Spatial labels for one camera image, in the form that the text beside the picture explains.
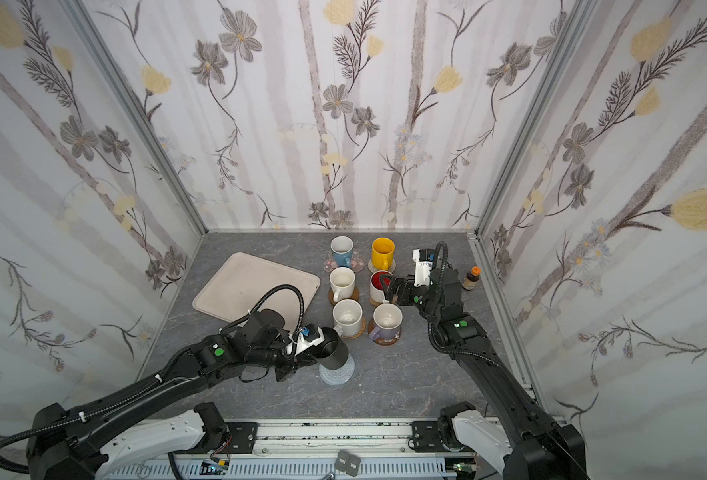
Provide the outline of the red interior white mug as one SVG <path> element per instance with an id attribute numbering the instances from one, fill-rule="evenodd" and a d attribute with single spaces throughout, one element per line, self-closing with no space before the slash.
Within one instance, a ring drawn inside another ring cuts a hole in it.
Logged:
<path id="1" fill-rule="evenodd" d="M 377 272 L 369 280 L 369 303 L 379 306 L 385 302 L 385 292 L 391 281 L 391 273 Z"/>

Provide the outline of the lavender mug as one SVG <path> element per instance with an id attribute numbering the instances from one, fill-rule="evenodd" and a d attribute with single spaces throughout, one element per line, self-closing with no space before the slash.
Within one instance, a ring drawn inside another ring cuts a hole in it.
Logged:
<path id="1" fill-rule="evenodd" d="M 367 333 L 373 328 L 379 328 L 379 330 L 383 330 L 381 335 L 385 338 L 389 338 L 393 336 L 393 333 L 389 334 L 387 330 L 397 330 L 401 328 L 402 323 L 403 312 L 401 312 L 401 309 L 393 304 L 383 303 L 375 308 L 373 319 L 369 324 L 369 331 Z"/>

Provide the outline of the yellow mug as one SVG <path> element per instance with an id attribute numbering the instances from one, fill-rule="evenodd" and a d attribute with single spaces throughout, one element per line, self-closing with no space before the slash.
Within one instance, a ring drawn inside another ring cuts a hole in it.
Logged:
<path id="1" fill-rule="evenodd" d="M 369 270 L 393 272 L 395 265 L 395 242 L 387 237 L 377 238 L 371 244 L 371 260 Z"/>

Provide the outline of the woven rattan round coaster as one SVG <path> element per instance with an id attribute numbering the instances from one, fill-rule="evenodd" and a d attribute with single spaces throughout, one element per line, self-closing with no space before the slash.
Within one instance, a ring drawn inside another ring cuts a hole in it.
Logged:
<path id="1" fill-rule="evenodd" d="M 367 322 L 363 321 L 361 322 L 361 328 L 359 328 L 359 331 L 355 335 L 342 335 L 342 338 L 345 340 L 357 339 L 365 333 L 365 330 L 367 330 Z"/>

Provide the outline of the pink cherry blossom coaster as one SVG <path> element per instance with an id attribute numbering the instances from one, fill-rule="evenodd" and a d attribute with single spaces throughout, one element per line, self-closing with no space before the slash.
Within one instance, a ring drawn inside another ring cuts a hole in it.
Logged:
<path id="1" fill-rule="evenodd" d="M 363 265 L 363 260 L 359 257 L 354 257 L 351 260 L 350 265 L 344 263 L 342 266 L 353 270 L 355 273 L 361 272 L 361 270 L 365 267 L 365 265 Z M 335 258 L 330 257 L 324 264 L 324 270 L 325 272 L 332 273 L 335 269 L 341 268 L 342 266 L 337 264 Z"/>

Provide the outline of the dark brown glossy round coaster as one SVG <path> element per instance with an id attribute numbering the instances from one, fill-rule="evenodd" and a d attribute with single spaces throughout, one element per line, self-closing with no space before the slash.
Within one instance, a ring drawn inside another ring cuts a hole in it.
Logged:
<path id="1" fill-rule="evenodd" d="M 389 338 L 383 337 L 381 335 L 383 333 L 383 330 L 379 330 L 379 328 L 373 328 L 368 334 L 367 337 L 371 339 L 371 341 L 375 342 L 377 345 L 381 346 L 391 346 L 393 344 L 396 344 L 400 339 L 401 339 L 401 334 L 403 333 L 403 329 L 399 328 L 397 330 L 387 330 L 387 333 L 391 334 L 393 333 L 393 336 Z"/>

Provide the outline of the beige plastic tray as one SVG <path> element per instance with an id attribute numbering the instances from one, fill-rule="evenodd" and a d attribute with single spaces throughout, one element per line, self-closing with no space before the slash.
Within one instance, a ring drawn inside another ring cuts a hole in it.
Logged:
<path id="1" fill-rule="evenodd" d="M 193 300 L 203 314 L 232 323 L 273 287 L 290 284 L 303 294 L 305 309 L 321 285 L 319 276 L 238 252 L 229 257 Z"/>

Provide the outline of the blue mug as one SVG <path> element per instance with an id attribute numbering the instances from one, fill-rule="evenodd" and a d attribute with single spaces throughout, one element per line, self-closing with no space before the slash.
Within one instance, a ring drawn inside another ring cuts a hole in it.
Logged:
<path id="1" fill-rule="evenodd" d="M 354 242 L 348 236 L 337 236 L 331 241 L 333 260 L 338 267 L 353 268 Z"/>

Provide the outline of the grey blue round coaster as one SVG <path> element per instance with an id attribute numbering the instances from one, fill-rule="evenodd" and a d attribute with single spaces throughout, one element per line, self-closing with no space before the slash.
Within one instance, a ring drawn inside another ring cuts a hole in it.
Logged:
<path id="1" fill-rule="evenodd" d="M 338 369 L 329 369 L 319 366 L 320 377 L 325 384 L 339 386 L 347 383 L 355 373 L 355 359 L 350 356 L 346 363 Z"/>

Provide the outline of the white braided round coaster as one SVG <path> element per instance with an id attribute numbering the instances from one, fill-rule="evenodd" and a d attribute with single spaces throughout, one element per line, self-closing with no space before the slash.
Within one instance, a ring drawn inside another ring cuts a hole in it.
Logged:
<path id="1" fill-rule="evenodd" d="M 397 270 L 397 262 L 394 261 L 391 264 L 391 266 L 389 266 L 389 268 L 387 268 L 386 270 L 383 270 L 383 269 L 379 269 L 379 268 L 375 267 L 375 265 L 373 265 L 373 262 L 371 262 L 371 260 L 369 260 L 367 262 L 367 268 L 369 268 L 369 272 L 371 272 L 371 274 L 375 274 L 377 272 L 386 272 L 386 271 L 393 274 L 393 272 L 395 272 L 395 270 Z"/>

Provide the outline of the black mug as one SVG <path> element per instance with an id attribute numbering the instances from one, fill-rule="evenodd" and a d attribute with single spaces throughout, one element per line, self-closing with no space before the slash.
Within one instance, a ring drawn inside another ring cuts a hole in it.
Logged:
<path id="1" fill-rule="evenodd" d="M 311 354 L 327 370 L 339 370 L 350 358 L 348 346 L 333 328 L 322 327 L 321 342 L 311 347 Z"/>

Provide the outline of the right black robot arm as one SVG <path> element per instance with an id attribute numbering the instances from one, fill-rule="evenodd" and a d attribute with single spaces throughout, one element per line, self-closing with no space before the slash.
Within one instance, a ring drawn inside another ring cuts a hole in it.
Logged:
<path id="1" fill-rule="evenodd" d="M 461 405 L 441 414 L 445 448 L 473 450 L 505 479 L 587 478 L 581 433 L 541 408 L 499 360 L 487 331 L 465 311 L 447 243 L 415 250 L 413 262 L 414 274 L 387 280 L 385 300 L 417 308 L 427 321 L 431 347 L 457 361 L 497 414 L 495 423 Z"/>

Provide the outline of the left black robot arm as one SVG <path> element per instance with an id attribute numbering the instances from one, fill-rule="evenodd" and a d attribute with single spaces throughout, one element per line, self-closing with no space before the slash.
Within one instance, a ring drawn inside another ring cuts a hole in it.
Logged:
<path id="1" fill-rule="evenodd" d="M 282 291 L 303 297 L 293 285 L 275 286 L 248 314 L 181 348 L 155 374 L 69 410 L 59 404 L 40 410 L 31 429 L 0 439 L 0 468 L 33 479 L 94 479 L 109 460 L 103 447 L 164 408 L 252 366 L 277 367 L 288 376 L 298 366 L 301 330 L 285 332 L 260 318 L 265 303 Z"/>

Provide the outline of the small brown bottle orange cap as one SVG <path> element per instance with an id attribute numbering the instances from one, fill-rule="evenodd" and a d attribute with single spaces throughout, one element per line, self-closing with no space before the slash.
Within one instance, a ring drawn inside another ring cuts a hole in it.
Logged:
<path id="1" fill-rule="evenodd" d="M 463 289 L 467 291 L 473 291 L 475 289 L 475 286 L 479 283 L 479 280 L 481 279 L 481 269 L 477 266 L 473 266 L 467 274 L 465 274 L 465 280 L 463 280 Z"/>

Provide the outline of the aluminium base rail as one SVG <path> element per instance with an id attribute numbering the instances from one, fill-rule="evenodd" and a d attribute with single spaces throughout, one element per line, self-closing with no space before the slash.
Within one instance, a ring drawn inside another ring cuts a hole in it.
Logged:
<path id="1" fill-rule="evenodd" d="M 100 479 L 585 479 L 573 427 L 515 443 L 495 416 L 457 405 L 435 419 L 144 422 L 105 447 Z"/>

